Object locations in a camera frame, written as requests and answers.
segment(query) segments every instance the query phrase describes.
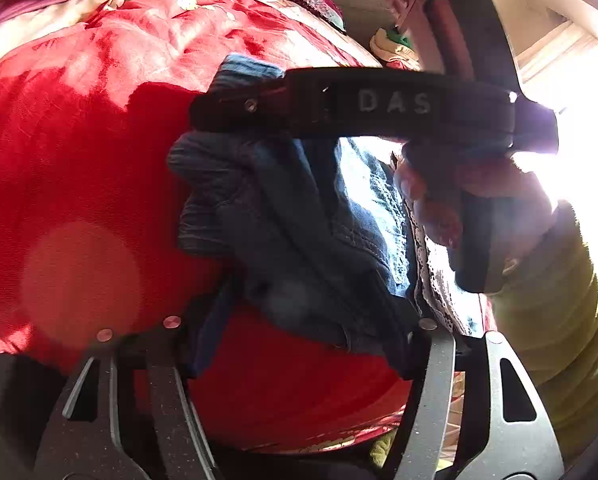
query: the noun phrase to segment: green cloth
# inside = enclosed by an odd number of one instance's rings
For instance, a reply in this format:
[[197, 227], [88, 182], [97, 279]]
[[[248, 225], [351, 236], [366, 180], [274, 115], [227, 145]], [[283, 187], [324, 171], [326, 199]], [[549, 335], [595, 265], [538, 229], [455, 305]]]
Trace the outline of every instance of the green cloth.
[[570, 204], [490, 300], [568, 462], [598, 433], [598, 280]]
[[390, 30], [388, 30], [386, 32], [386, 36], [388, 37], [388, 39], [390, 41], [394, 41], [394, 43], [399, 43], [399, 44], [405, 45], [408, 48], [412, 49], [412, 43], [410, 43], [410, 40], [408, 38], [406, 38], [404, 35], [402, 35], [396, 29], [396, 27], [393, 27]]

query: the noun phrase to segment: red blanket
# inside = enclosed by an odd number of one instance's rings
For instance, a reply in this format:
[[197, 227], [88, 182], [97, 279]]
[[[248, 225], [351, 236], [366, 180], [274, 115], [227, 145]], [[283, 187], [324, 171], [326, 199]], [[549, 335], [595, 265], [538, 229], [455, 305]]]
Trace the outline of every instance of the red blanket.
[[[223, 263], [176, 248], [190, 190], [165, 158], [230, 52], [360, 64], [254, 0], [129, 0], [0, 62], [0, 352], [68, 373], [100, 329], [147, 329], [215, 287]], [[351, 440], [408, 390], [246, 306], [191, 386], [210, 437], [266, 450]]]

